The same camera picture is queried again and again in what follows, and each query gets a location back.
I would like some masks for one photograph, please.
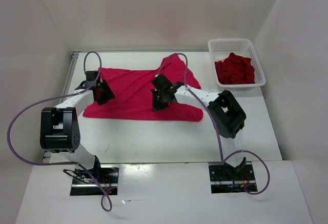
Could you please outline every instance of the red wire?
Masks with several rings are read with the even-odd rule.
[[[104,187],[105,187],[105,189],[107,190],[106,183],[105,183],[105,179],[104,179],[103,176],[102,176],[102,180],[104,181]]]
[[[250,179],[250,177],[245,172],[244,172],[244,175],[246,176],[246,178],[248,180],[248,182],[245,185],[245,186],[247,186],[250,183],[251,179]]]

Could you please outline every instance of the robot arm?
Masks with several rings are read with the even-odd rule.
[[[186,89],[184,83],[172,84],[163,74],[152,80],[155,89],[153,92],[153,111],[169,107],[169,102],[187,104],[204,109],[201,103]],[[238,131],[244,127],[246,114],[231,92],[207,92],[193,87],[192,90],[204,103],[212,114],[219,133],[224,138],[236,137]]]
[[[87,71],[86,81],[76,88],[75,93],[88,88],[97,74],[97,71]],[[77,117],[95,100],[102,105],[114,97],[107,82],[98,80],[90,90],[73,96],[55,107],[44,108],[41,113],[41,147],[52,153],[59,153],[69,161],[82,164],[88,170],[98,171],[98,158],[80,144]]]

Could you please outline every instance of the wire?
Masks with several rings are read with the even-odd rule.
[[[223,162],[226,162],[230,157],[232,157],[232,156],[235,155],[235,154],[241,153],[241,152],[246,152],[246,153],[252,154],[252,155],[255,156],[257,159],[259,159],[259,161],[260,161],[260,162],[263,164],[263,166],[265,167],[266,173],[268,174],[268,180],[266,181],[267,183],[265,184],[264,188],[263,188],[261,191],[259,191],[259,192],[249,192],[249,191],[247,190],[247,188],[248,188],[249,186],[254,185],[255,183],[250,183],[250,184],[248,184],[247,186],[244,187],[245,192],[247,192],[248,194],[251,194],[251,195],[258,195],[258,194],[261,194],[262,192],[264,192],[264,191],[268,188],[268,186],[269,186],[269,184],[270,184],[270,179],[271,179],[271,177],[270,177],[270,172],[269,172],[269,169],[268,169],[267,165],[265,164],[265,162],[264,162],[264,161],[263,161],[258,155],[256,155],[254,152],[251,152],[251,151],[248,151],[248,150],[242,150],[242,151],[239,150],[239,151],[235,151],[235,152],[231,153],[229,156],[227,156],[227,157],[223,160]]]
[[[181,55],[181,56],[183,56],[183,57],[185,58],[185,60],[186,60],[186,68],[184,69],[183,82],[184,82],[185,87],[188,88],[188,86],[187,86],[188,58],[187,58],[187,56],[186,56],[185,54],[183,54],[183,53],[173,53],[173,54],[169,55],[169,56],[164,60],[164,62],[159,66],[156,76],[160,74],[160,71],[162,70],[162,68],[164,67],[164,65],[166,64],[166,62],[167,62],[172,56],[177,56],[177,55]]]
[[[83,181],[82,179],[80,179],[79,177],[77,177],[76,172],[73,171],[73,170],[63,169],[63,172],[64,172],[65,174],[67,174],[68,176],[71,176],[73,179],[76,179],[76,180],[78,180],[78,181],[80,181],[80,182],[82,182],[82,183],[84,183],[84,184],[92,184],[92,182],[85,182],[85,181]]]
[[[214,126],[214,129],[215,129],[215,133],[216,133],[216,137],[217,137],[217,141],[219,143],[219,151],[220,151],[220,158],[221,158],[221,161],[223,161],[223,149],[222,149],[222,142],[221,142],[221,138],[220,138],[220,133],[219,133],[219,129],[217,127],[217,124],[214,120],[214,117],[212,116],[211,112],[208,110],[207,106],[203,103],[203,101],[190,89],[188,89],[188,91],[195,97],[195,99],[197,99],[200,104],[203,106],[203,108],[205,109],[205,111],[208,113],[211,121],[212,121],[212,124]]]
[[[183,53],[174,53],[174,54],[172,54],[172,55],[170,55],[170,56],[168,56],[167,57],[167,59],[165,59],[165,61],[161,64],[161,66],[159,67],[159,69],[158,69],[158,72],[157,72],[157,74],[159,74],[160,73],[160,71],[161,71],[161,69],[162,69],[162,67],[164,66],[164,64],[167,62],[167,60],[168,59],[170,59],[172,56],[174,56],[174,55],[182,55],[182,56],[184,56],[185,57],[185,59],[186,59],[186,68],[185,68],[185,71],[184,71],[184,85],[185,85],[185,87],[186,87],[186,89],[200,102],[200,104],[203,106],[203,108],[205,109],[205,111],[208,113],[208,115],[209,115],[209,117],[210,117],[210,119],[211,119],[211,121],[212,121],[212,124],[213,124],[213,126],[214,126],[214,129],[215,129],[215,132],[216,132],[216,136],[217,136],[217,140],[218,140],[218,143],[219,143],[219,150],[220,150],[220,157],[221,157],[221,162],[226,162],[230,157],[232,157],[233,155],[235,155],[235,154],[238,154],[238,153],[241,153],[241,152],[246,152],[246,153],[249,153],[249,154],[252,154],[253,156],[255,156],[257,159],[259,159],[259,161],[264,165],[264,167],[265,167],[265,170],[266,170],[266,172],[267,172],[267,174],[268,174],[268,180],[267,180],[267,183],[265,184],[265,186],[264,186],[264,188],[261,190],[261,191],[259,191],[259,192],[255,192],[255,193],[253,193],[253,192],[249,192],[248,190],[247,190],[247,187],[249,187],[249,186],[251,186],[251,185],[254,185],[255,183],[251,183],[251,184],[248,184],[248,185],[246,185],[245,186],[245,188],[244,188],[244,190],[245,190],[245,192],[247,192],[248,194],[251,194],[251,195],[258,195],[258,194],[261,194],[262,192],[264,192],[267,188],[268,188],[268,186],[269,186],[269,184],[270,184],[270,172],[269,172],[269,169],[268,169],[268,167],[267,167],[267,165],[265,164],[265,162],[258,156],[258,155],[256,155],[254,152],[251,152],[251,151],[248,151],[248,150],[238,150],[238,151],[235,151],[235,152],[233,152],[233,153],[231,153],[230,155],[228,155],[225,159],[223,159],[223,149],[222,149],[222,142],[221,142],[221,138],[220,138],[220,133],[219,133],[219,130],[218,130],[218,127],[217,127],[217,125],[216,125],[216,123],[215,123],[215,120],[214,120],[214,118],[213,118],[213,116],[212,116],[212,114],[211,114],[211,112],[208,110],[208,108],[206,107],[206,105],[203,103],[203,101],[193,92],[193,91],[191,91],[189,88],[188,88],[188,86],[187,86],[187,71],[188,71],[188,58],[187,58],[187,56],[186,55],[184,55]]]
[[[20,117],[20,115],[22,115],[25,111],[27,111],[28,109],[36,106],[36,105],[39,105],[39,104],[42,104],[42,103],[45,103],[47,101],[51,101],[51,100],[55,100],[55,99],[60,99],[60,98],[65,98],[65,97],[73,97],[73,96],[77,96],[81,93],[84,93],[88,90],[90,90],[94,84],[96,84],[97,80],[99,79],[100,77],[100,73],[101,73],[101,68],[102,68],[102,65],[101,65],[101,57],[100,55],[95,52],[95,51],[90,51],[86,54],[85,58],[84,58],[84,62],[83,62],[83,67],[84,67],[84,71],[86,72],[86,69],[85,69],[85,66],[86,66],[86,60],[88,58],[88,56],[93,53],[93,54],[96,54],[98,59],[99,59],[99,69],[98,69],[98,74],[97,74],[97,77],[96,79],[93,81],[93,83],[86,89],[80,91],[79,93],[72,93],[72,94],[67,94],[67,95],[62,95],[62,96],[56,96],[56,97],[50,97],[50,98],[45,98],[45,99],[42,99],[40,101],[37,101],[35,103],[32,103],[28,106],[26,106],[25,108],[23,108],[22,110],[20,110],[15,116],[14,118],[12,119],[12,121],[9,123],[8,125],[8,129],[7,129],[7,144],[9,146],[9,149],[11,150],[11,152],[14,154],[14,156],[16,156],[19,160],[27,163],[27,164],[30,164],[30,165],[34,165],[34,166],[49,166],[49,165],[75,165],[77,164],[76,162],[67,162],[67,161],[63,161],[63,162],[52,162],[52,163],[42,163],[42,162],[33,162],[33,161],[29,161],[23,157],[21,157],[14,149],[14,147],[12,146],[12,143],[11,143],[11,139],[10,139],[10,132],[11,132],[11,129],[12,129],[12,126],[13,124],[15,123],[15,121]],[[106,212],[110,212],[112,210],[112,202],[111,202],[111,199],[108,195],[108,193],[103,189],[103,187],[99,184],[99,182],[95,179],[95,177],[81,164],[78,164],[81,168],[83,168],[86,173],[90,176],[91,179],[94,180],[94,182],[98,185],[98,187],[100,188],[100,190],[103,192],[103,196],[101,198],[101,207],[103,210],[105,210]],[[103,199],[104,198],[107,198],[108,199],[108,202],[110,204],[110,208],[109,209],[106,209],[104,207],[104,204],[103,204]]]
[[[215,133],[216,133],[216,137],[217,137],[217,141],[219,143],[219,152],[220,152],[220,158],[221,158],[221,161],[223,161],[223,149],[222,149],[222,142],[221,142],[221,138],[220,138],[220,133],[219,133],[219,129],[217,127],[217,124],[214,120],[214,117],[212,116],[211,112],[208,110],[207,106],[203,103],[203,101],[192,91],[188,88],[188,85],[187,85],[187,72],[188,72],[188,58],[185,54],[183,53],[173,53],[171,55],[169,55],[165,60],[164,62],[160,65],[160,67],[158,68],[158,71],[157,71],[157,74],[156,75],[159,75],[160,74],[160,71],[162,70],[162,68],[164,67],[164,65],[166,64],[166,62],[172,57],[172,56],[176,56],[176,55],[181,55],[185,58],[186,60],[186,68],[184,69],[184,76],[183,76],[183,81],[184,81],[184,86],[186,87],[186,89],[200,102],[200,104],[203,106],[203,108],[205,109],[205,111],[208,113],[211,121],[212,121],[212,124],[214,126],[214,129],[215,129]]]
[[[251,179],[245,172],[243,174],[246,176],[246,178],[248,180],[248,182],[245,184],[247,186],[250,183]]]

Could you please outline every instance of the white tabletop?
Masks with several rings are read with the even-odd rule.
[[[104,68],[132,70],[156,69],[172,52],[101,52]],[[204,90],[217,90],[208,52],[184,52]],[[85,79],[80,53],[70,83],[69,93]],[[91,54],[87,69],[95,70],[98,59]],[[267,108],[260,88],[233,91],[247,119],[243,129],[243,149],[264,160],[282,160]],[[187,121],[135,121],[78,117],[81,143],[102,163],[158,163],[219,161],[218,143],[207,114],[199,123]],[[227,156],[227,143],[223,143]],[[245,155],[248,160],[257,160]],[[64,160],[52,155],[52,161]]]
[[[211,194],[207,163],[121,165],[118,195],[111,197],[110,213],[101,209],[100,196],[69,196],[72,179],[62,169],[72,166],[35,166],[16,224],[311,224],[293,164],[266,163],[271,183],[258,196]],[[253,162],[253,169],[261,189],[266,171],[258,161]]]

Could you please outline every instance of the white plastic basket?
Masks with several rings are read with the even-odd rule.
[[[216,79],[216,83],[224,88],[245,88],[245,87],[260,87],[266,82],[265,76],[256,55],[254,46],[249,39],[246,38],[218,38],[209,41],[209,51],[212,59],[212,67]],[[223,61],[229,54],[233,52],[236,55],[251,58],[251,64],[255,69],[255,83],[254,84],[237,84],[224,85],[219,82],[215,70],[215,62]]]

